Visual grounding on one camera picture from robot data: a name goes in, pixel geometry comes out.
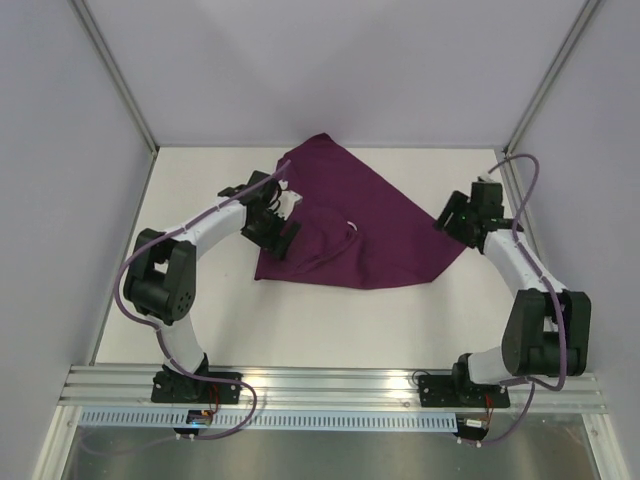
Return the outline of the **purple cloth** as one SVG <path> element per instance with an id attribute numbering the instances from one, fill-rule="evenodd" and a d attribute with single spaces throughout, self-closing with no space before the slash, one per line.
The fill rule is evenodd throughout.
<path id="1" fill-rule="evenodd" d="M 260 253 L 257 280 L 361 290 L 413 286 L 434 281 L 465 249 L 326 133 L 278 164 L 302 197 L 290 217 L 300 230 L 284 259 Z"/>

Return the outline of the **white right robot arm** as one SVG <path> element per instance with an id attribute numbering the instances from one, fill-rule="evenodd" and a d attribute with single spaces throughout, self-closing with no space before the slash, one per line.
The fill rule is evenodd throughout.
<path id="1" fill-rule="evenodd" d="M 468 195 L 453 192 L 434 227 L 489 260 L 513 295 L 499 346 L 460 357 L 465 371 L 450 381 L 456 401 L 475 404 L 489 385 L 532 383 L 557 392 L 584 373 L 591 300 L 554 278 L 519 221 L 504 216 L 500 183 L 480 177 Z"/>

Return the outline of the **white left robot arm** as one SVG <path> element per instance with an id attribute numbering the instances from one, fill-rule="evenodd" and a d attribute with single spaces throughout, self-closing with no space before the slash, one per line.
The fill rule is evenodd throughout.
<path id="1" fill-rule="evenodd" d="M 157 403 L 196 403 L 216 385 L 209 373 L 190 311 L 196 299 L 197 265 L 225 238 L 239 233 L 276 259 L 285 257 L 300 230 L 291 216 L 301 194 L 273 174 L 254 171 L 249 180 L 221 190 L 213 204 L 169 230 L 142 230 L 119 274 L 117 305 L 130 302 L 128 316 L 154 330 L 164 356 L 154 378 Z"/>

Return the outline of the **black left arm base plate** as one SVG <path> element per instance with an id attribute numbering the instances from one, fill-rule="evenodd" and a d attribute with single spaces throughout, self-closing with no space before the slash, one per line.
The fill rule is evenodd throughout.
<path id="1" fill-rule="evenodd" d="M 150 400 L 156 404 L 204 404 L 217 401 L 236 405 L 241 387 L 226 383 L 204 382 L 172 370 L 159 371 L 153 378 Z"/>

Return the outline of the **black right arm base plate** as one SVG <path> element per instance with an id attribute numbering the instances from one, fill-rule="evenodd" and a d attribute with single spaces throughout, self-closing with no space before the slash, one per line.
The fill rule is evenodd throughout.
<path id="1" fill-rule="evenodd" d="M 415 382 L 424 408 L 506 409 L 511 406 L 508 392 L 499 386 L 477 385 L 443 374 L 419 374 Z"/>

